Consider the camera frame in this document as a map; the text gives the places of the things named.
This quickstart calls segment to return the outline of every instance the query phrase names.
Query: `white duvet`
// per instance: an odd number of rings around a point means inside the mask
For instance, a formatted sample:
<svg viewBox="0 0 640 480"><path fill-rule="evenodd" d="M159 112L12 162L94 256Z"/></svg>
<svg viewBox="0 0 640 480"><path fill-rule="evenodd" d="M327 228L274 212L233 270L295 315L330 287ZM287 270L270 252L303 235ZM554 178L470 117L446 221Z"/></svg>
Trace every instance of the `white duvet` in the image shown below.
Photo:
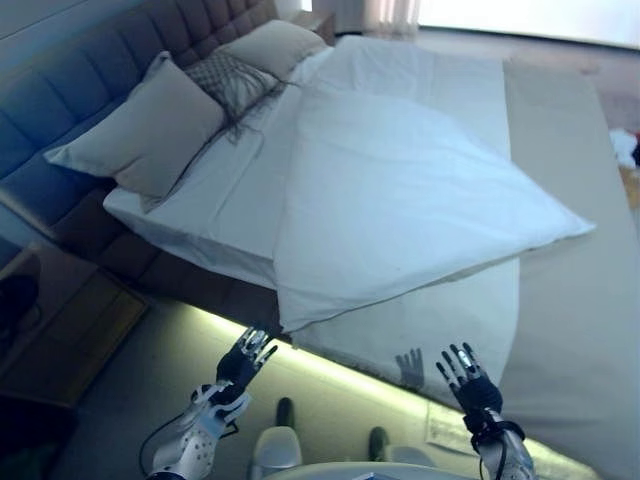
<svg viewBox="0 0 640 480"><path fill-rule="evenodd" d="M386 82L344 68L376 62L374 43L343 40L305 87L274 252L285 331L593 228L417 101L428 76L403 88L391 66Z"/></svg>

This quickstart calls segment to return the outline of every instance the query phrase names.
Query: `patterned pillow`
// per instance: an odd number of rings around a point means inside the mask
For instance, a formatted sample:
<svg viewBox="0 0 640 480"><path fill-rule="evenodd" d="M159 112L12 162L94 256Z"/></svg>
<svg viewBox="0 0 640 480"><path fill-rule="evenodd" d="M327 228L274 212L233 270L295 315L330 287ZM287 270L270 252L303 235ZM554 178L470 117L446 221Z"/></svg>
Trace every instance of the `patterned pillow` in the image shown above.
<svg viewBox="0 0 640 480"><path fill-rule="evenodd" d="M185 73L222 106L230 125L236 125L266 96L279 92L276 87L282 85L273 75L220 50L187 67Z"/></svg>

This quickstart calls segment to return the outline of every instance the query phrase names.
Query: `floor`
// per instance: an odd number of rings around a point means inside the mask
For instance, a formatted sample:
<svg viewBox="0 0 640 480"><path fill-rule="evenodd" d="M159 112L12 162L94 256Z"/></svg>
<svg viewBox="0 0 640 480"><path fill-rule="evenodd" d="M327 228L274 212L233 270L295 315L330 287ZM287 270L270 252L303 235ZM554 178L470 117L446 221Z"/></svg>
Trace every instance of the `floor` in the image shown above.
<svg viewBox="0 0 640 480"><path fill-rule="evenodd" d="M580 71L596 85L611 127L640 130L638 53L445 31L421 31L417 42L453 54ZM640 212L635 216L640 238ZM211 378L239 331L192 307L154 300L150 313L83 399L79 428L52 479L141 478L136 466L141 442L186 406L194 386ZM301 362L299 353L283 347L256 379L251 387L255 401L239 422L241 432L220 444L213 478L244 477L253 445L272 425L277 400L285 395L297 407L306 462L365 459L368 432L382 425L394 443L420 446L439 466L477 477L476 458L455 453L470 453L459 414L317 357ZM530 448L541 478L597 478L563 457L549 456L543 447Z"/></svg>

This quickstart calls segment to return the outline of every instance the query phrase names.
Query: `beige pillow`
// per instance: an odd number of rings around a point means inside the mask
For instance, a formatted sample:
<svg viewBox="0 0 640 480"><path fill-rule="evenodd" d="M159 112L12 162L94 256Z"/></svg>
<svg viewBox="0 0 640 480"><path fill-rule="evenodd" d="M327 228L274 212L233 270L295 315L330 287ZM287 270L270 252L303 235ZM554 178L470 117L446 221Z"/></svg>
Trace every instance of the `beige pillow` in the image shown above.
<svg viewBox="0 0 640 480"><path fill-rule="evenodd" d="M220 48L285 80L298 62L326 46L324 40L310 30L282 20L271 20Z"/></svg>
<svg viewBox="0 0 640 480"><path fill-rule="evenodd" d="M162 198L223 120L222 108L162 53L126 102L44 156L56 165L113 177L145 197Z"/></svg>

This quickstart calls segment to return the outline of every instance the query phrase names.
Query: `white bedsheet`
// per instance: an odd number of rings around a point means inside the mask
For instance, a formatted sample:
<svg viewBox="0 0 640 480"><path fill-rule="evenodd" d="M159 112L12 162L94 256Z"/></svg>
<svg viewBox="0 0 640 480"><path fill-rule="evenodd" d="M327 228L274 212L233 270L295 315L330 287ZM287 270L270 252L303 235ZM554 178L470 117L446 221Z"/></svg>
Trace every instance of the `white bedsheet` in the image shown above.
<svg viewBox="0 0 640 480"><path fill-rule="evenodd" d="M307 58L290 81L304 84L331 54ZM282 211L301 90L288 86L248 116L234 144L219 138L201 153L183 184L145 214L137 194L122 188L105 209L151 244L207 270L275 288L273 247Z"/></svg>
<svg viewBox="0 0 640 480"><path fill-rule="evenodd" d="M486 145L510 158L509 127L500 62L433 55L416 58L393 45L372 44L336 75L351 75L354 87L385 89L454 117ZM374 49L388 48L381 58ZM371 60L379 60L372 76ZM343 61L344 57L328 62ZM481 352L485 368L498 382L516 331L519 313L518 259L509 260L454 282L419 288L331 320L290 332L294 344L341 363L399 382L395 356L420 348L425 365L421 391L450 400L450 392L433 368L451 342L470 342Z"/></svg>

